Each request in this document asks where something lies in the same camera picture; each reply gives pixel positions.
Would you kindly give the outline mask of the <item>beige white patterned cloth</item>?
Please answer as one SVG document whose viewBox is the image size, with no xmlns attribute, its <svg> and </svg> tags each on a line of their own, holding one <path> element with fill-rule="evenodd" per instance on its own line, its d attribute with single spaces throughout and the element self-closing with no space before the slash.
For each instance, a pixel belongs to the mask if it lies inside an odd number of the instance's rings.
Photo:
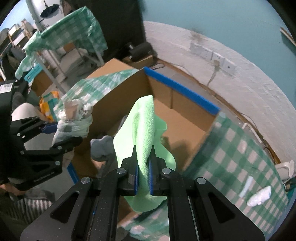
<svg viewBox="0 0 296 241">
<path fill-rule="evenodd" d="M 74 99 L 63 103 L 63 109 L 58 113 L 57 131 L 52 145 L 69 140 L 72 137 L 86 138 L 92 124 L 92 106 Z"/>
</svg>

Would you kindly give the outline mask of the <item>grey blue sock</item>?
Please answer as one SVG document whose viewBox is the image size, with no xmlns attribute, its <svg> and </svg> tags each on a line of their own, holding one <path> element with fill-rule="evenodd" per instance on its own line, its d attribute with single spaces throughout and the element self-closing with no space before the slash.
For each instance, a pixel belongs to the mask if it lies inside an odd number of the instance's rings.
<svg viewBox="0 0 296 241">
<path fill-rule="evenodd" d="M 97 162 L 113 160 L 115 158 L 113 137 L 93 138 L 90 141 L 90 155 Z"/>
</svg>

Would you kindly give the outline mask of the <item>white blue sock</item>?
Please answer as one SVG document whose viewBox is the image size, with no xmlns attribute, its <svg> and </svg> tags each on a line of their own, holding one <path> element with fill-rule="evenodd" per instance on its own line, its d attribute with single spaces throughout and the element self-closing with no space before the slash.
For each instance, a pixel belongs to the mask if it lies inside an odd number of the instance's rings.
<svg viewBox="0 0 296 241">
<path fill-rule="evenodd" d="M 247 205 L 250 207 L 262 205 L 270 197 L 271 197 L 271 186 L 266 186 L 263 189 L 259 190 L 254 195 L 252 195 L 247 201 Z"/>
</svg>

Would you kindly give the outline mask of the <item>light green cloth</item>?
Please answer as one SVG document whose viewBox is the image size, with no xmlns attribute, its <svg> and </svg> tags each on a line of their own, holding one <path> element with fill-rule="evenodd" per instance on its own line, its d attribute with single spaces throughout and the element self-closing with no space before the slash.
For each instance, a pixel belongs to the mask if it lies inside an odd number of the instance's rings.
<svg viewBox="0 0 296 241">
<path fill-rule="evenodd" d="M 152 196 L 149 190 L 149 162 L 152 148 L 156 156 L 166 162 L 166 166 L 176 169 L 173 155 L 161 144 L 161 136 L 168 129 L 164 120 L 154 112 L 154 98 L 152 95 L 139 98 L 127 115 L 125 122 L 119 128 L 113 139 L 118 166 L 125 158 L 132 156 L 136 147 L 138 172 L 138 189 L 135 196 L 126 196 L 130 207 L 136 212 L 146 212 L 157 208 L 165 196 Z"/>
</svg>

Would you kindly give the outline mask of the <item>orange teal package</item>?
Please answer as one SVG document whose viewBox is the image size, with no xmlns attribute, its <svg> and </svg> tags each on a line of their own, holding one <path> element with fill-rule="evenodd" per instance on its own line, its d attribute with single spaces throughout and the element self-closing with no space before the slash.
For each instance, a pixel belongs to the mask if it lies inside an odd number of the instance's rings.
<svg viewBox="0 0 296 241">
<path fill-rule="evenodd" d="M 58 91 L 51 91 L 41 97 L 39 106 L 41 113 L 50 121 L 56 121 L 57 117 L 54 113 L 54 107 L 59 102 L 60 96 Z"/>
</svg>

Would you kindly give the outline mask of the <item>green checkered tablecloth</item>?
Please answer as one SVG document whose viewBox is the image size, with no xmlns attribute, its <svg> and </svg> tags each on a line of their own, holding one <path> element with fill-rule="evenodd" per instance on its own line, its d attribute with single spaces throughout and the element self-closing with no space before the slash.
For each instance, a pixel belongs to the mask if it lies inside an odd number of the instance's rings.
<svg viewBox="0 0 296 241">
<path fill-rule="evenodd" d="M 96 74 L 93 78 L 78 81 L 54 108 L 55 114 L 63 109 L 63 103 L 79 99 L 84 104 L 97 102 L 135 73 L 142 71 L 128 69 L 107 75 Z M 115 129 L 126 114 L 120 114 L 118 121 L 108 130 L 99 131 L 91 124 L 88 136 L 75 149 L 72 164 L 75 173 L 94 177 L 98 166 L 90 157 L 90 140 L 100 133 L 115 134 Z M 210 129 L 204 133 L 196 147 L 185 141 L 172 140 L 168 132 L 170 153 L 184 152 L 187 159 L 177 162 L 177 168 L 190 178 L 204 177 L 243 212 L 264 233 L 266 238 L 279 229 L 289 203 L 284 185 L 271 158 L 241 127 L 232 120 L 217 114 Z M 271 197 L 262 205 L 250 207 L 249 198 L 266 186 L 271 186 Z"/>
</svg>

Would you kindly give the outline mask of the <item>blue edged cardboard box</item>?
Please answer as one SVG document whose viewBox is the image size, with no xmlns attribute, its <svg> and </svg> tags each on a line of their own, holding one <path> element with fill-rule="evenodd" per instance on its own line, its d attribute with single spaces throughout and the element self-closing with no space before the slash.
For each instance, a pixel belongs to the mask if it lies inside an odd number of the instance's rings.
<svg viewBox="0 0 296 241">
<path fill-rule="evenodd" d="M 108 130 L 120 114 L 127 114 L 111 139 L 114 148 L 111 166 L 120 167 L 123 160 L 136 151 L 137 194 L 126 197 L 133 211 L 153 211 L 166 200 L 165 196 L 155 197 L 150 193 L 148 158 L 151 151 L 171 169 L 187 159 L 184 152 L 173 155 L 161 144 L 163 133 L 168 132 L 176 142 L 185 141 L 186 145 L 196 147 L 219 110 L 203 96 L 151 69 L 135 73 L 97 102 L 92 124 L 99 131 Z"/>
</svg>

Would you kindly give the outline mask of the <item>white electric kettle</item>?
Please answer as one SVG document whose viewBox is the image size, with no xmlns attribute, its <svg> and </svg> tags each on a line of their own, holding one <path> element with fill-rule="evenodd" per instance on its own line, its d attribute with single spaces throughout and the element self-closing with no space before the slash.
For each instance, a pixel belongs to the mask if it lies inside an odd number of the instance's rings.
<svg viewBox="0 0 296 241">
<path fill-rule="evenodd" d="M 290 160 L 289 162 L 276 164 L 275 168 L 280 176 L 280 179 L 282 181 L 286 181 L 293 177 L 295 171 L 295 163 L 293 160 Z"/>
</svg>

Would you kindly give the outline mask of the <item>black cylindrical device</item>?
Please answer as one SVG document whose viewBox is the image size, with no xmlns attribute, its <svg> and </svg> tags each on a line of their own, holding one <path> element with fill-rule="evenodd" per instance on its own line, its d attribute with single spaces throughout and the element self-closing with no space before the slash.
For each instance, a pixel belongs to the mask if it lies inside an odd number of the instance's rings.
<svg viewBox="0 0 296 241">
<path fill-rule="evenodd" d="M 152 45 L 146 41 L 137 46 L 132 43 L 128 43 L 126 46 L 128 47 L 128 57 L 133 62 L 142 59 L 153 51 Z"/>
</svg>

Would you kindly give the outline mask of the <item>white wall socket strip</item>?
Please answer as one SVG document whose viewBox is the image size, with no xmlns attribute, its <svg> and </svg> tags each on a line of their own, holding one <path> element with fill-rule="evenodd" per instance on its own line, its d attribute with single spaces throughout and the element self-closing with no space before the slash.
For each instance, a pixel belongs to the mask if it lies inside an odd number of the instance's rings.
<svg viewBox="0 0 296 241">
<path fill-rule="evenodd" d="M 195 54 L 212 64 L 218 64 L 220 69 L 226 73 L 230 75 L 235 74 L 236 65 L 229 59 L 223 57 L 221 54 L 193 42 L 190 44 L 190 51 L 192 54 Z"/>
</svg>

